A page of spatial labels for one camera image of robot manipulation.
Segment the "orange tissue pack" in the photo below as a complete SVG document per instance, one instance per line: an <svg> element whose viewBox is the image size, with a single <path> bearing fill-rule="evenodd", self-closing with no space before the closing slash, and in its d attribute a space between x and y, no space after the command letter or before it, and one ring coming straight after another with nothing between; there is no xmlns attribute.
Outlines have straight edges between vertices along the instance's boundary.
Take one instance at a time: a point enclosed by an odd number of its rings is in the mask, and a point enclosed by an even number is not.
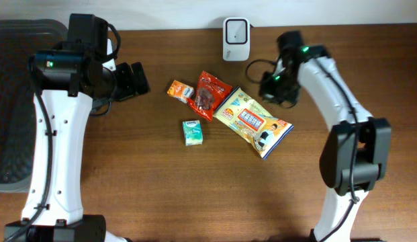
<svg viewBox="0 0 417 242"><path fill-rule="evenodd" d="M187 104L188 100L194 93L194 88L192 86L186 85L180 81L174 80L169 87L167 94L170 97L176 98L179 101Z"/></svg>

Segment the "red snack bag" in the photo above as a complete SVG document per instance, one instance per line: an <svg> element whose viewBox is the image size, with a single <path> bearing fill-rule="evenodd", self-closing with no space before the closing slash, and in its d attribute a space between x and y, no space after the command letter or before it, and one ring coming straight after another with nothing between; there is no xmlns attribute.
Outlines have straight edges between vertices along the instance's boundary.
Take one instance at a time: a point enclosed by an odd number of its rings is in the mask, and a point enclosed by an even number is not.
<svg viewBox="0 0 417 242"><path fill-rule="evenodd" d="M232 91L232 86L203 71L199 77L196 96L189 99L191 109L212 121L214 112Z"/></svg>

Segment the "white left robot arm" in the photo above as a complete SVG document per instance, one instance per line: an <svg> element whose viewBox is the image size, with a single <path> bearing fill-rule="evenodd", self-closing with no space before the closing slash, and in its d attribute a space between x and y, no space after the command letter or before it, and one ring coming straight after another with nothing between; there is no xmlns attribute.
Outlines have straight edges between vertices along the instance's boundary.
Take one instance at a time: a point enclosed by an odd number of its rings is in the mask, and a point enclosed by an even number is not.
<svg viewBox="0 0 417 242"><path fill-rule="evenodd" d="M88 118L150 90L141 63L106 67L118 56L107 48L108 35L115 33L100 17L74 13L67 39L30 57L36 111L32 176L21 218L5 226L6 241L120 241L104 216L83 212L81 200Z"/></svg>

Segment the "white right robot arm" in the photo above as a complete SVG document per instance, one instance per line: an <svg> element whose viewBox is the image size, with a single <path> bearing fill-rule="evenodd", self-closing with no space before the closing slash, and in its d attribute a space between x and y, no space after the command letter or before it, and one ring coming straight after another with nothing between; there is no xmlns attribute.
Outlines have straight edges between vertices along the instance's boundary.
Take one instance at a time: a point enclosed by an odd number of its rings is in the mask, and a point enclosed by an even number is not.
<svg viewBox="0 0 417 242"><path fill-rule="evenodd" d="M350 241L363 200L385 176L391 126L359 103L325 46L304 44L298 31L282 33L277 44L275 70L263 75L259 95L266 102L294 106L305 89L329 131L319 161L326 196L309 240Z"/></svg>

